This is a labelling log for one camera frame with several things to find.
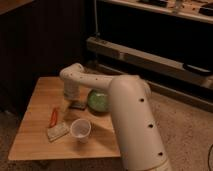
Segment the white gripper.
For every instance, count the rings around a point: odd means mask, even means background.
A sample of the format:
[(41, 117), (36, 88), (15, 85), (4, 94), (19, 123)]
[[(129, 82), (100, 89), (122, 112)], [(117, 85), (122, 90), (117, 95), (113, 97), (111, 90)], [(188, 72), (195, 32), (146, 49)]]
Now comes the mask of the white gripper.
[(68, 100), (77, 99), (79, 97), (79, 85), (73, 81), (65, 81), (64, 96)]

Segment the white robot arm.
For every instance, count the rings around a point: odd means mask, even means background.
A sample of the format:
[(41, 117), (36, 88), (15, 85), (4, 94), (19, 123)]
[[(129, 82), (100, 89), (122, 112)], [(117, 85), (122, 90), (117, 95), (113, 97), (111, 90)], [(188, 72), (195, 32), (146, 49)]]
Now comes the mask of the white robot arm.
[(149, 85), (137, 75), (87, 74), (75, 63), (60, 71), (64, 96), (78, 97), (83, 85), (108, 95), (109, 112), (127, 171), (172, 171), (152, 110)]

